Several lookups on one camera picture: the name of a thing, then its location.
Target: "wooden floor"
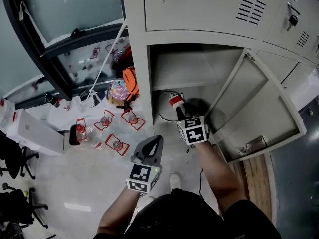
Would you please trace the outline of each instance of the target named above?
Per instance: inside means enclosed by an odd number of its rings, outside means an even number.
[[[269,176],[264,155],[232,163],[230,167],[244,185],[247,199],[273,221]]]

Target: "keyhole lock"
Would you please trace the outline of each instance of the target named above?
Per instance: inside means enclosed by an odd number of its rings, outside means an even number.
[[[292,16],[290,16],[290,18],[289,18],[288,21],[289,21],[289,26],[288,26],[288,28],[287,28],[287,32],[290,30],[290,28],[291,28],[292,26],[296,26],[296,25],[297,25],[298,19],[297,19],[296,16],[292,15]]]

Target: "black shorts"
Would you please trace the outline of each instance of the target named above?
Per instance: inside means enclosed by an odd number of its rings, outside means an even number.
[[[252,202],[241,200],[228,208],[222,219],[195,193],[175,189],[145,206],[124,237],[180,237],[223,239],[281,238],[267,216]],[[111,235],[100,233],[94,239]]]

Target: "person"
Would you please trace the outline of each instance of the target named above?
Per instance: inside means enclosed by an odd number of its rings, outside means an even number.
[[[149,236],[281,238],[267,216],[246,199],[243,186],[218,155],[217,149],[204,142],[197,144],[196,150],[223,218],[200,195],[180,189],[180,178],[173,174],[171,194],[160,196],[146,205],[128,229],[140,193],[125,187],[102,216],[94,239]]]

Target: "orange bag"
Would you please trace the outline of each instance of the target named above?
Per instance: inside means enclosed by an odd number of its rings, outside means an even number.
[[[140,93],[139,86],[136,81],[135,69],[133,67],[127,67],[125,70],[123,70],[123,78],[125,85],[130,92],[130,95],[126,98],[126,101],[130,101],[134,95],[138,95]]]

